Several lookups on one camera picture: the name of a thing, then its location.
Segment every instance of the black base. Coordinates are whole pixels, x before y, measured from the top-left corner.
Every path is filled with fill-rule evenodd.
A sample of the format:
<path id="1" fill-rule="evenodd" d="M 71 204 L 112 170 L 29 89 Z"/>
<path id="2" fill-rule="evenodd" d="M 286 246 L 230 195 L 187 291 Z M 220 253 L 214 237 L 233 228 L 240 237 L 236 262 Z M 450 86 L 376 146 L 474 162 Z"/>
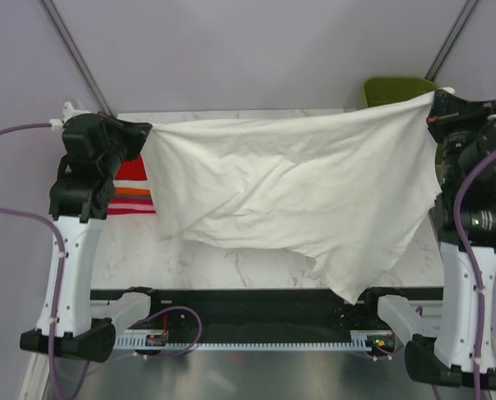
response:
<path id="1" fill-rule="evenodd" d="M 473 374 L 460 367 L 446 367 L 434 355 L 434 337 L 414 335 L 405 347 L 405 367 L 415 382 L 452 388 L 473 388 Z M 496 391 L 496 369 L 481 374 L 481 388 Z"/>
<path id="2" fill-rule="evenodd" d="M 93 290 L 92 300 L 116 300 L 125 291 Z M 409 300 L 442 300 L 443 289 L 366 290 L 353 306 L 329 289 L 155 290 L 151 313 L 169 306 L 193 308 L 203 320 L 201 343 L 349 343 L 350 331 L 390 331 L 378 317 L 378 298 L 387 294 Z M 133 329 L 162 329 L 163 319 Z M 196 319 L 186 312 L 168 313 L 168 342 L 191 343 Z"/>
<path id="3" fill-rule="evenodd" d="M 114 349 L 116 329 L 110 319 L 93 319 L 92 327 L 82 335 L 55 338 L 55 357 L 103 363 Z M 20 348 L 29 352 L 48 354 L 48 337 L 33 329 L 22 333 Z"/>

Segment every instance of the metal rod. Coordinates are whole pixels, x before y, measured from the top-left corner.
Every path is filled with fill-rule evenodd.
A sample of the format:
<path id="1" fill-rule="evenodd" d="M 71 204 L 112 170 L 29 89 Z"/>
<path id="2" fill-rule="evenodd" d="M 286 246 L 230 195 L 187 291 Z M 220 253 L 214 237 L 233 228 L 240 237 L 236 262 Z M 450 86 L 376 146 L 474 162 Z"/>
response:
<path id="1" fill-rule="evenodd" d="M 455 43 L 460 38 L 464 28 L 468 24 L 468 21 L 470 20 L 480 3 L 481 0 L 467 0 L 466 3 L 463 5 L 463 8 L 458 14 L 457 19 L 455 19 L 453 26 L 449 30 L 448 36 L 444 39 L 444 43 L 442 43 L 440 50 L 438 50 L 438 53 L 433 63 L 431 64 L 431 67 L 429 67 L 429 70 L 425 75 L 426 79 L 431 82 L 434 82 L 437 79 L 440 70 L 446 63 L 449 54 L 452 52 Z"/>
<path id="2" fill-rule="evenodd" d="M 109 115 L 114 115 L 113 110 L 108 105 L 108 102 L 99 89 L 94 76 L 90 72 L 87 63 L 84 61 L 83 55 L 79 51 L 77 44 L 73 41 L 72 35 L 70 34 L 63 17 L 60 15 L 57 7 L 53 3 L 53 0 L 39 0 L 38 2 L 51 20 L 58 36 L 63 41 L 68 55 L 77 67 L 81 77 L 88 87 L 88 90 L 92 94 L 94 100 L 98 103 L 98 106 L 101 108 L 101 111 Z"/>

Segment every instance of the light gray floor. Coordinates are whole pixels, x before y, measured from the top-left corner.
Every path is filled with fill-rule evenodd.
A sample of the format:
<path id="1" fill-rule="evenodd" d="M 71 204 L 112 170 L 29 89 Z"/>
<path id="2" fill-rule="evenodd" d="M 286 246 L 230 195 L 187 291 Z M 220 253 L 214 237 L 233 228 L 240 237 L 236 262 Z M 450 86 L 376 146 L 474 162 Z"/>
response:
<path id="1" fill-rule="evenodd" d="M 76 376 L 81 362 L 64 360 Z M 74 382 L 60 379 L 69 396 Z M 473 398 L 468 389 L 441 389 L 443 400 Z M 194 352 L 186 357 L 109 361 L 87 378 L 79 400 L 326 400 L 434 399 L 412 382 L 403 357 L 372 362 L 328 352 Z M 56 400 L 48 388 L 44 400 Z"/>

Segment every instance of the orange stripe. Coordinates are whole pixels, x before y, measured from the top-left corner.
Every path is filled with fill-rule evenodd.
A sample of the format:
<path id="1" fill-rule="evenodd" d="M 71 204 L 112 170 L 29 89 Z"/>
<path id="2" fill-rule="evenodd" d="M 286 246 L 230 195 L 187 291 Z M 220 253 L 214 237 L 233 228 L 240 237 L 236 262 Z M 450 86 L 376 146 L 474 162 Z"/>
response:
<path id="1" fill-rule="evenodd" d="M 151 193 L 146 189 L 133 189 L 131 187 L 116 187 L 116 194 L 137 194 L 140 196 L 151 195 Z"/>

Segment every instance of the white towel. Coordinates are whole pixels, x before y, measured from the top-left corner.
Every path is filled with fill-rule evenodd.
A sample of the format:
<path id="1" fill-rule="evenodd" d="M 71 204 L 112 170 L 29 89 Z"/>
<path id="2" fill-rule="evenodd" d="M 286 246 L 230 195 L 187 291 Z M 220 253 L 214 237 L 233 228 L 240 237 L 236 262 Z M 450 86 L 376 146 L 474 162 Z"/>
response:
<path id="1" fill-rule="evenodd" d="M 440 193 L 432 101 L 431 92 L 324 117 L 156 126 L 143 162 L 161 238 L 287 248 L 315 258 L 313 276 L 355 303 Z"/>

